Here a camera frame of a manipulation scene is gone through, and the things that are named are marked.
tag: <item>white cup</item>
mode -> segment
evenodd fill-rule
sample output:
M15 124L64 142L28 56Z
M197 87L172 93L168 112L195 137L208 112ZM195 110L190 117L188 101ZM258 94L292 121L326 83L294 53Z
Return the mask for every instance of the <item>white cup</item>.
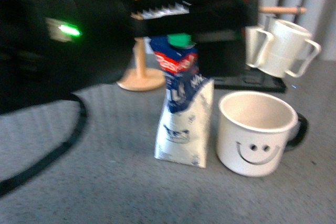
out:
M283 100L255 91L236 91L219 101L217 155L230 170L266 176L279 165L285 149L298 146L308 121ZM298 134L288 141L300 121Z
M289 74L301 77L310 62L320 53L321 46L310 40L311 33L305 28L282 19L272 20L270 32L260 27L246 28L246 63L253 68L278 78ZM297 73L290 69L306 44L314 47Z

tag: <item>black mug handle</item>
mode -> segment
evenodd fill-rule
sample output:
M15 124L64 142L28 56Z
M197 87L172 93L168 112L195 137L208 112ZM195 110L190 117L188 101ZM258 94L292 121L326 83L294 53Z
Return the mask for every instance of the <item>black mug handle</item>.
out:
M302 143L303 139L305 139L305 135L309 128L308 120L302 114L300 113L297 114L298 114L298 121L300 122L300 128L298 134L296 134L296 136L293 139L287 142L285 152L298 147Z

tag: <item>mug handle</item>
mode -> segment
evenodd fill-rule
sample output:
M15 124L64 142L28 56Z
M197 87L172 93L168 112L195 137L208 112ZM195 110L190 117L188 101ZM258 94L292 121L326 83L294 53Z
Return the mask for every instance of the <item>mug handle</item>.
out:
M314 51L306 58L306 60L304 61L304 63L301 65L299 71L297 73L294 73L290 70L287 70L286 73L289 74L290 76L293 76L295 78L297 77L301 77L306 69L307 69L307 66L310 64L310 62L321 52L321 46L310 40L310 39L306 39L306 42L311 44L313 47L315 47Z
M302 143L303 139L305 139L306 133L309 128L308 120L300 113L297 113L297 115L298 115L298 121L300 122L300 128L298 134L296 134L296 136L293 139L287 142L285 152L291 151L296 147L298 147Z
M259 52L254 52L254 51L251 49L251 47L252 47L251 45L248 45L249 49L247 48L247 50L249 51L249 53L248 53L248 57L247 57L247 61L246 61L246 65L248 65L248 66L250 66L250 67L252 67L252 68L257 68L257 67L261 64L262 59L263 59L263 56L264 56L264 54L265 54L265 50L266 50L268 44L269 44L271 41L273 41L274 36L273 36L273 34L271 34L270 32L268 32L268 31L264 31L264 30L261 29L261 28L256 28L256 29L254 29L254 31L259 32L259 33L266 34L266 39L265 39L263 45L261 46ZM251 62L251 58L253 58L253 55L252 55L253 52L252 52L252 51L253 51L255 54L258 55L258 56L257 56L257 59L256 59L256 61L255 61L255 63L252 63L252 62Z

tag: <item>blue carton label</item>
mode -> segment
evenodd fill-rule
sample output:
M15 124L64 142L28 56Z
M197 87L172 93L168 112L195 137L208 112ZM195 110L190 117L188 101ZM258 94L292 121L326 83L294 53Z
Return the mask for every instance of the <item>blue carton label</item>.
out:
M197 49L194 45L174 48L166 36L152 37L150 46L164 71L169 111L187 109L194 95L208 81L199 74Z

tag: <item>green bottle cap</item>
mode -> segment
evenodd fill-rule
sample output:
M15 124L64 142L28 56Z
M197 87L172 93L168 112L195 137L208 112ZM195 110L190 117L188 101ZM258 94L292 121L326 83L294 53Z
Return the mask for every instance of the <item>green bottle cap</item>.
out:
M170 45L174 47L186 47L189 46L191 41L191 35L189 34L169 34L168 35L168 42Z

